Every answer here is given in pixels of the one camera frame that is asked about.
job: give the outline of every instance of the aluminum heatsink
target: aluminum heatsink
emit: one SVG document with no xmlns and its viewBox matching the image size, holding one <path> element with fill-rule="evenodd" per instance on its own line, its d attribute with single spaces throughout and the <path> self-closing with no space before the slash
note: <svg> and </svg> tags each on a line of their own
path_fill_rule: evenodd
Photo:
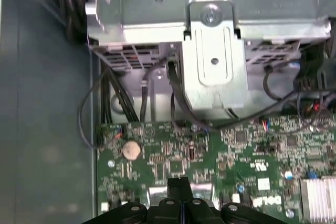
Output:
<svg viewBox="0 0 336 224">
<path fill-rule="evenodd" d="M 310 223 L 335 223 L 336 177 L 301 181 L 304 220 Z"/>
</svg>

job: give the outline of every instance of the white label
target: white label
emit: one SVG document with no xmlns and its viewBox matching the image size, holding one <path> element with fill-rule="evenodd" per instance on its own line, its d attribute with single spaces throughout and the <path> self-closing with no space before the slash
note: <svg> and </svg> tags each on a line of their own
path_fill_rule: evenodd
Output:
<svg viewBox="0 0 336 224">
<path fill-rule="evenodd" d="M 267 171 L 268 163 L 267 162 L 256 162 L 250 164 L 251 168 L 255 168 L 258 172 Z"/>
<path fill-rule="evenodd" d="M 100 205 L 100 210 L 102 212 L 108 212 L 109 211 L 109 204 L 107 202 L 102 202 Z"/>
<path fill-rule="evenodd" d="M 258 190 L 262 191 L 262 190 L 270 190 L 271 186 L 270 186 L 270 182 L 269 182 L 269 178 L 259 178 L 258 179 Z"/>
<path fill-rule="evenodd" d="M 232 202 L 240 203 L 240 195 L 239 194 L 232 194 Z"/>
<path fill-rule="evenodd" d="M 264 205 L 281 205 L 281 196 L 258 197 L 252 200 L 253 207 L 261 207 Z"/>
</svg>

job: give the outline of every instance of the motherboard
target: motherboard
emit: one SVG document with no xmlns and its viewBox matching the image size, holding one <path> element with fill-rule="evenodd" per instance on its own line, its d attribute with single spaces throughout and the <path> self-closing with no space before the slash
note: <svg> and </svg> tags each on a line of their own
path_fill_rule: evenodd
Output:
<svg viewBox="0 0 336 224">
<path fill-rule="evenodd" d="M 325 129 L 293 135 L 279 133 L 301 127 L 296 116 L 269 118 L 267 131 L 255 121 L 218 132 L 186 122 L 178 131 L 171 122 L 100 125 L 99 213 L 157 205 L 167 179 L 186 176 L 194 197 L 217 209 L 237 202 L 286 223 L 336 223 L 336 130 L 334 118 L 320 121 Z"/>
</svg>

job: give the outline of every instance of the cable connector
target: cable connector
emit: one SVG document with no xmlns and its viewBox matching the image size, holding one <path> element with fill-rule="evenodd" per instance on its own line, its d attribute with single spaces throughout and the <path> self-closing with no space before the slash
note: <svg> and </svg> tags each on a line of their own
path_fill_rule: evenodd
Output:
<svg viewBox="0 0 336 224">
<path fill-rule="evenodd" d="M 336 58 L 324 57 L 324 44 L 302 52 L 293 87 L 295 92 L 336 91 Z"/>
</svg>

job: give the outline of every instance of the green circuit board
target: green circuit board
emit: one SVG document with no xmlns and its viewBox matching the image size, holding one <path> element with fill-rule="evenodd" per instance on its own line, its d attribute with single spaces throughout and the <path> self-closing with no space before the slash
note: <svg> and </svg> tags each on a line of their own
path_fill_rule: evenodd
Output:
<svg viewBox="0 0 336 224">
<path fill-rule="evenodd" d="M 333 125 L 333 118 L 320 119 Z M 296 116 L 269 118 L 270 132 L 301 126 Z M 187 176 L 194 197 L 216 208 L 239 202 L 287 223 L 304 223 L 300 182 L 336 173 L 335 130 L 308 128 L 295 135 L 266 133 L 251 121 L 221 132 L 191 134 L 180 122 L 105 124 L 97 129 L 98 210 L 127 201 L 145 206 L 166 197 L 169 177 Z"/>
</svg>

